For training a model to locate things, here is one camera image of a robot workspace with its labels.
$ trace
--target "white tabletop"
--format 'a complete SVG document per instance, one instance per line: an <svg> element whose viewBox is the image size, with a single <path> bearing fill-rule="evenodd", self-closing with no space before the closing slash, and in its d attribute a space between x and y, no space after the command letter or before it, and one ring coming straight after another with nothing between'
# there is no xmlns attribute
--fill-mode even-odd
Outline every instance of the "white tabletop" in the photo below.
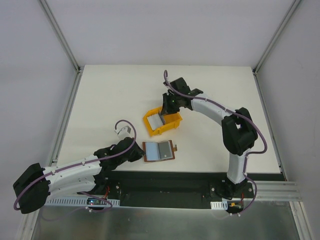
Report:
<svg viewBox="0 0 320 240"><path fill-rule="evenodd" d="M183 77L191 89L198 88L225 106L247 108L268 143L265 154L250 156L247 171L280 172L252 70L227 66L86 65L57 164L82 159L118 143L114 125L126 119L135 126L140 147L146 141L172 140L178 151L174 160L148 163L140 159L125 162L117 170L226 172L229 152L223 144L222 129L198 112L181 108L183 120L177 129L149 137L142 118L148 110L162 106L162 94L167 91L163 85L165 69L170 81ZM253 150L262 149L258 138Z"/></svg>

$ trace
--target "gray wall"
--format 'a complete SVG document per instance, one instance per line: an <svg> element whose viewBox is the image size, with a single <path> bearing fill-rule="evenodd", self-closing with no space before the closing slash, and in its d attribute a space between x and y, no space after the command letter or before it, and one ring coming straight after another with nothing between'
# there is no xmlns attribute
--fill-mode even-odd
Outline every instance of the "gray wall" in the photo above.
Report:
<svg viewBox="0 0 320 240"><path fill-rule="evenodd" d="M75 72L36 0L0 1L0 239L22 215L14 181L48 160Z"/></svg>
<svg viewBox="0 0 320 240"><path fill-rule="evenodd" d="M84 64L251 66L292 0L48 0Z"/></svg>
<svg viewBox="0 0 320 240"><path fill-rule="evenodd" d="M305 0L258 81L289 180L298 182L320 239L320 1Z"/></svg>

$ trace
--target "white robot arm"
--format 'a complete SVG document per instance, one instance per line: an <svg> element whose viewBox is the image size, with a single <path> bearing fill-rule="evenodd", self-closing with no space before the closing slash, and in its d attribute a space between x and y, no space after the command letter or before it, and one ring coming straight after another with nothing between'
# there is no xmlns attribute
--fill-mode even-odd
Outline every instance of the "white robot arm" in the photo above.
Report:
<svg viewBox="0 0 320 240"><path fill-rule="evenodd" d="M199 89L190 90L182 77L170 82L170 86L167 82L164 82L164 84L168 87L168 92L162 95L163 106L159 114L160 117L177 113L180 111L180 107L184 107L206 115L222 127L223 143L229 151L227 180L230 182L228 188L231 190L227 195L231 198L233 192L239 190L247 181L244 175L247 164L246 154L258 138L257 131L253 126L232 114L232 112L251 120L249 111L244 107L235 110L217 102L212 104L203 91Z"/></svg>
<svg viewBox="0 0 320 240"><path fill-rule="evenodd" d="M105 186L106 175L110 171L126 161L134 162L145 155L145 152L134 142L135 139L130 137L129 126L116 129L115 132L120 138L118 144L101 148L81 160L44 168L39 163L29 166L13 184L17 198L22 194L18 200L21 213L31 213L41 208L47 201L59 196L99 191Z"/></svg>

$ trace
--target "purple cable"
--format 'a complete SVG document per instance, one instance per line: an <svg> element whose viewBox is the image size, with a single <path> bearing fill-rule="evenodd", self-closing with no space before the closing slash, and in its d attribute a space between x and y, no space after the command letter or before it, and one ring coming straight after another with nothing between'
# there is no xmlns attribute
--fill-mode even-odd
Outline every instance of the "purple cable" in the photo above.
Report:
<svg viewBox="0 0 320 240"><path fill-rule="evenodd" d="M170 84L169 81L168 81L168 71L167 71L167 70L164 70L163 78L164 78L165 83L168 85L168 87L169 87L174 93L176 93L176 94L178 94L178 95L180 95L180 96L182 96L182 97L185 97L185 98L198 99L198 100L203 100L203 101L212 103L212 104L218 106L219 108L221 108L222 110L226 111L227 113L233 114L233 115L237 116L238 118L242 118L242 119L246 120L250 125L252 125L252 127L256 130L256 132L257 132L258 135L260 136L260 138L261 138L261 140L262 140L262 142L263 142L263 145L264 145L264 149L263 149L262 151L250 151L250 152L247 152L247 153L245 154L245 156L244 156L243 175L244 175L244 177L245 177L247 180L249 180L250 182L252 182L253 185L254 185L254 187L255 187L254 196L253 196L253 198L252 198L252 201L249 203L249 205L244 209L244 210L246 210L246 209L247 209L248 207L250 207L250 206L252 205L252 203L255 201L256 196L257 196L257 191L258 191L258 189L257 189L257 184L255 183L255 181L253 181L252 179L250 179L250 178L245 174L246 169L247 169L248 156L249 156L250 154L264 154L264 153L267 151L267 149L268 149L267 141L266 141L265 137L263 136L262 132L261 132L261 131L259 130L259 128L254 124L254 122L251 121L249 118L247 118L246 116L243 116L243 115L241 115L241 114L239 114L239 113L236 113L236 112L234 112L234 111L231 111L231 110L225 108L224 106L222 106L222 105L221 105L220 103L218 103L218 102L215 102L215 101L213 101L213 100L211 100L211 99L207 99L207 98L205 98L205 97L189 96L189 95L186 95L186 94L183 94L183 93L177 91L176 89L174 89L174 88L171 86L171 84Z"/></svg>
<svg viewBox="0 0 320 240"><path fill-rule="evenodd" d="M135 127L134 127L134 126L132 125L132 123L129 122L128 120L121 119L121 120L119 120L119 121L117 121L117 122L115 123L114 128L117 129L117 125L118 125L119 123L121 123L121 122L125 122L125 123L129 124L129 125L132 127L132 129L133 129L134 138L133 138L133 142L131 143L131 145L130 145L127 149L125 149L125 150L123 150L122 152L119 152L119 153L117 153L117 154L115 154L115 155L105 156L105 157L98 158L98 159L93 159L93 160L88 160L88 161L85 161L84 164L94 163L94 162L97 162L97 161L104 161L104 160L108 160L108 159L112 159L112 158L118 157L118 156L126 153L129 149L131 149L131 148L134 146L134 144L135 144L135 142L136 142L136 139L137 139L137 131L136 131ZM82 165L82 162L80 162L80 163L75 163L75 164L73 164L73 165L69 165L69 166L62 167L62 168L60 168L60 169L57 169L55 172L56 172L56 173L59 173L59 172L61 172L61 171L64 171L64 170L67 170L67 169L71 169L71 168L74 168L74 167L77 167L77 166L80 166L80 165ZM48 176L50 176L50 175L52 175L52 174L53 174L52 171L51 171L51 172L48 172L48 173L46 173L46 174L38 177L36 180L32 181L27 187L25 187L25 188L22 190L22 192L18 195L18 197L16 198L16 200L14 201L13 209L16 210L16 211L20 210L20 207L17 207L17 205L18 205L18 202L19 202L19 200L21 199L21 197L26 193L26 191L28 191L28 190L29 190L33 185L35 185L37 182L41 181L42 179L44 179L44 178L46 178L46 177L48 177ZM92 196L92 195L88 195L88 194L86 194L86 195L87 195L87 196L90 196L90 197L92 197L92 198L95 198L95 199L100 199L100 200L103 199L103 198L98 198L98 197L95 197L95 196Z"/></svg>

